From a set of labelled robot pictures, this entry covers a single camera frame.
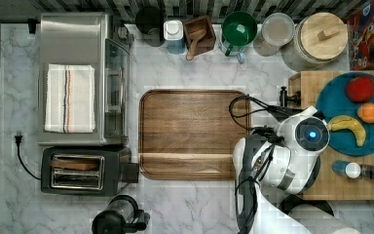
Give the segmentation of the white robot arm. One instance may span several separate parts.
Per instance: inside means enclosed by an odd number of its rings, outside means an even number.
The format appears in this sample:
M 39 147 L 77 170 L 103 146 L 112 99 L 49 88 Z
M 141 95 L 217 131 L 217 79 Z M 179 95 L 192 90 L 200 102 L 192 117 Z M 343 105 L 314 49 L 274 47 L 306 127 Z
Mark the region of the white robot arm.
M 333 214 L 325 201 L 298 195 L 315 182 L 329 131 L 310 106 L 258 128 L 234 148 L 238 234 L 361 234 Z

